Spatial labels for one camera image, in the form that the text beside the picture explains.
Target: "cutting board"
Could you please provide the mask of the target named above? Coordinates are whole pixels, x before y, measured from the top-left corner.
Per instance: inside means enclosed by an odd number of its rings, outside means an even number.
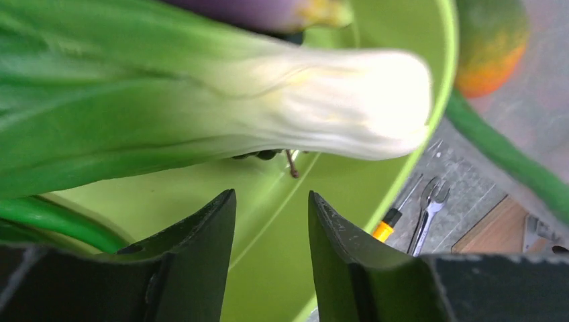
[[[451,252],[521,253],[527,215],[521,205],[505,197],[452,246]]]

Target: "plastic container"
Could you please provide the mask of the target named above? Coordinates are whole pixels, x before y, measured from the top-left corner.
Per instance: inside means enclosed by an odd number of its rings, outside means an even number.
[[[413,5],[400,0],[352,2],[352,27],[310,30],[307,45],[405,48],[424,57],[434,77],[433,130],[456,69],[453,0]],[[284,156],[269,162],[221,160],[97,182],[47,197],[135,241],[194,213],[222,190],[235,188],[238,214],[222,321],[300,322],[316,306],[307,229],[309,191],[321,193],[342,215],[372,231],[421,152],[382,162],[295,154],[299,180],[290,177]]]
[[[565,187],[554,189],[533,171],[514,175],[519,160],[499,168],[461,135],[449,137],[448,143],[528,211],[568,235],[569,208],[560,206],[563,201],[554,195],[567,199],[561,189],[569,189],[569,1],[523,2],[531,34],[517,70],[499,90],[469,102],[485,122]],[[520,183],[527,180],[542,187]]]

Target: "green tube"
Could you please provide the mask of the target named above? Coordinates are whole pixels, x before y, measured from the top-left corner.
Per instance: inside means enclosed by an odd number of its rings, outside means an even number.
[[[110,254],[130,244],[108,227],[37,197],[0,201],[0,218],[55,231]]]

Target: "lime green basin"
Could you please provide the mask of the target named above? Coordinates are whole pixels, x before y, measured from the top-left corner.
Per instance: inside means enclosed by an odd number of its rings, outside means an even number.
[[[456,65],[452,0],[352,0],[356,23],[341,31],[310,30],[308,46],[412,50],[429,62],[438,124]],[[48,197],[116,228],[136,241],[194,213],[235,188],[238,213],[223,304],[224,322],[304,321],[316,306],[307,231],[307,198],[321,193],[342,215],[371,231],[421,151],[365,162],[297,154],[299,180],[285,157],[222,160],[145,176],[107,180]]]

